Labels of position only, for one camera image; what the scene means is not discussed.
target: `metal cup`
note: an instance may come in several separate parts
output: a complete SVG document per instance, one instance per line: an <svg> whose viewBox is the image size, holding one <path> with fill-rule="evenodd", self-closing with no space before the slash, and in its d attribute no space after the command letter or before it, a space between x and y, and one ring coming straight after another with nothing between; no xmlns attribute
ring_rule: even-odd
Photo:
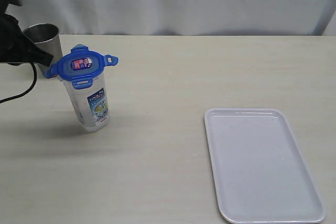
<svg viewBox="0 0 336 224"><path fill-rule="evenodd" d="M23 33L37 46L45 52L53 55L50 65L59 61L63 54L61 49L61 42L59 41L59 29L53 24L37 24L29 26ZM44 73L49 69L42 65L38 65L40 70Z"/></svg>

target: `plastic tray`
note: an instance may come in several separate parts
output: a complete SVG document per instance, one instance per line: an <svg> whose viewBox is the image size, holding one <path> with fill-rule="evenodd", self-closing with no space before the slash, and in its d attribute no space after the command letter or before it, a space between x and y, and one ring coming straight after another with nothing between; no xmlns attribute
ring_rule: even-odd
<svg viewBox="0 0 336 224"><path fill-rule="evenodd" d="M322 201L284 115L210 109L205 126L221 214L231 223L319 223Z"/></svg>

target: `white backdrop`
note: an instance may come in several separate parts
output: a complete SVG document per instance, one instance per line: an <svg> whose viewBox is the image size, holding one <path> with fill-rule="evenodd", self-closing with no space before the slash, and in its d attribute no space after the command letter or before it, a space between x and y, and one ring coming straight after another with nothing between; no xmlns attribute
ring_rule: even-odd
<svg viewBox="0 0 336 224"><path fill-rule="evenodd" d="M49 22L65 34L307 35L324 30L334 5L332 0L24 0L8 13L22 28ZM328 34L336 35L336 26Z"/></svg>

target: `beige table surface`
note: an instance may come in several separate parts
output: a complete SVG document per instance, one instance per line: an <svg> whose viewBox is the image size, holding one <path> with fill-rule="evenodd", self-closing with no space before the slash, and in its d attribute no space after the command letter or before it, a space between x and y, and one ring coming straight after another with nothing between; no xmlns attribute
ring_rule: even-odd
<svg viewBox="0 0 336 224"><path fill-rule="evenodd" d="M0 223L224 223L204 129L213 107L289 119L336 219L335 37L61 36L120 57L105 69L108 126L85 134L63 84L0 105ZM29 65L1 65L1 98Z"/></svg>

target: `black cable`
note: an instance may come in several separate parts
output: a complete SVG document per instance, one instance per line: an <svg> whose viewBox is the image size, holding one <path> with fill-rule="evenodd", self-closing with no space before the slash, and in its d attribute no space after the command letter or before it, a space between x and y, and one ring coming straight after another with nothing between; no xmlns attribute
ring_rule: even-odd
<svg viewBox="0 0 336 224"><path fill-rule="evenodd" d="M23 97L24 95L26 95L26 94L28 94L29 92L31 92L31 90L33 89L33 87L35 86L36 81L37 81L37 71L36 71L36 67L35 67L34 63L30 62L30 65L31 65L31 67L33 68L33 72L34 72L34 79L33 79L32 84L30 85L30 87L29 87L25 92L23 92L23 93L21 93L21 94L17 94L17 95L15 95L15 96L13 96L13 97L8 97L8 98L5 98L5 99L0 100L0 103L8 102L8 101L11 101L11 100L14 100L14 99Z"/></svg>

